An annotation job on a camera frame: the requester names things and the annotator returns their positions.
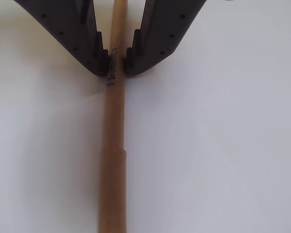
dark gray plastic part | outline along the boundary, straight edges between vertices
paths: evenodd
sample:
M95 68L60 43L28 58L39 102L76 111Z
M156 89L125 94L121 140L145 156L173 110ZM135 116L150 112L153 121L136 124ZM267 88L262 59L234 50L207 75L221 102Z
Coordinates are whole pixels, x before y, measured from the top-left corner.
M206 0L146 0L141 28L127 49L126 73L138 75L171 55Z
M98 76L108 71L108 51L97 32L93 0L15 0L83 66Z

wooden stick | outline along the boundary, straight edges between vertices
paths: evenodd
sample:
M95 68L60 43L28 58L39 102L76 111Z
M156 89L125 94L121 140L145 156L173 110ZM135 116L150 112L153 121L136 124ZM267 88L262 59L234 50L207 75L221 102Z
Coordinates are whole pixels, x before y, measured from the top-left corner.
M99 233L126 233L124 105L128 0L114 0L99 191Z

black plastic clamp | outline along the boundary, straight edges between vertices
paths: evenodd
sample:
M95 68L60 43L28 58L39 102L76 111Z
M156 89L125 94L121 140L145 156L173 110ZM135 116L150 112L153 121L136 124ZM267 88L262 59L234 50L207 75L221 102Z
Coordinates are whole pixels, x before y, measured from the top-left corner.
M171 55L206 0L146 0L141 28L127 49L126 73L137 75Z
M108 71L108 51L97 32L93 0L15 0L83 66L98 76Z

white surface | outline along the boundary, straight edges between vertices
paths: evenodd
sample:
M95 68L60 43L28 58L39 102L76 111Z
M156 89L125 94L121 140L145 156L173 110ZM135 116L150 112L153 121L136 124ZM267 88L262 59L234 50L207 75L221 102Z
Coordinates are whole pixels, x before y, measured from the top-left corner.
M112 0L95 6L107 48ZM0 0L0 233L97 232L103 98ZM291 0L208 0L126 103L128 233L291 233Z

wooden dowel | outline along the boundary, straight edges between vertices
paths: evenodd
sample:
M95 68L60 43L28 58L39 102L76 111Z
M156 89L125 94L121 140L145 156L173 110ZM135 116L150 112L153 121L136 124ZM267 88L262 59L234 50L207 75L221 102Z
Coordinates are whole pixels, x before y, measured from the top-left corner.
M127 3L128 0L115 0L113 6L100 164L99 233L126 233L124 54Z

